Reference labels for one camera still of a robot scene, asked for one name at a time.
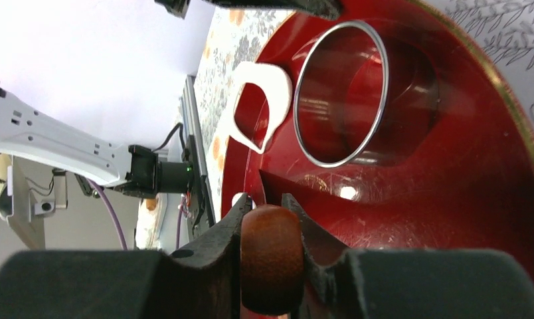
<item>floral tablecloth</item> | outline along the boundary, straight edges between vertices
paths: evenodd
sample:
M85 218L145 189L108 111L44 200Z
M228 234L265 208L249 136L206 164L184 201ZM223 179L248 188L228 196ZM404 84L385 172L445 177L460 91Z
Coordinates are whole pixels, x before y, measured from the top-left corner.
M201 65L195 80L195 96L207 150L211 197L217 220L228 132L223 122L232 71L242 61L254 61L269 37L292 11L216 9Z

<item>white cutout piece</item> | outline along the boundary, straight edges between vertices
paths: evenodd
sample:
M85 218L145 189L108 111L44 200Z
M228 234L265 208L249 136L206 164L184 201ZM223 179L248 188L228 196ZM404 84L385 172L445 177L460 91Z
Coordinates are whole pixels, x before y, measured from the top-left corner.
M230 93L227 104L228 107L233 108L233 115L229 116L228 123L230 136L256 153L263 154L275 130L282 124L288 114L292 100L292 82L282 68L266 63L242 62L234 70L233 77L234 89ZM261 148L240 131L234 117L239 101L238 92L246 83L259 86L265 93L265 98L269 105L269 123Z
M7 166L7 196L13 196L13 166Z

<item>white robotic arm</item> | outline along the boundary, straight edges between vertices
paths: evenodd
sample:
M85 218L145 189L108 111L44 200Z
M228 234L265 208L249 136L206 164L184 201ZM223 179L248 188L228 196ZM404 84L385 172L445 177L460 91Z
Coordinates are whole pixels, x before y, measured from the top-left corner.
M132 155L0 91L0 153L59 167L105 187L125 183Z
M47 116L0 88L0 153L70 171L125 195L185 193L189 163L161 162L150 149L114 145Z

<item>purple cable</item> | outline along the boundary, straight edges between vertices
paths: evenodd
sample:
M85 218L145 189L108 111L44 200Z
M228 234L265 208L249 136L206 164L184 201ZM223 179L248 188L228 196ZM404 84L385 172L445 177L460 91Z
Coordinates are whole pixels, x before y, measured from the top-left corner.
M112 222L114 223L114 227L116 228L116 233L118 234L118 239L120 240L120 246L122 246L122 249L127 251L128 246L126 245L126 240L124 239L124 233L122 232L122 227L120 227L120 222L118 221L118 217L116 217L116 213L114 212L114 208L112 208L112 205L110 201L108 200L107 195L103 191L103 189L97 185L94 181L88 179L89 185L93 187L97 193L101 196L101 199L103 200L103 203L107 207L107 210L110 214L110 217L112 218Z

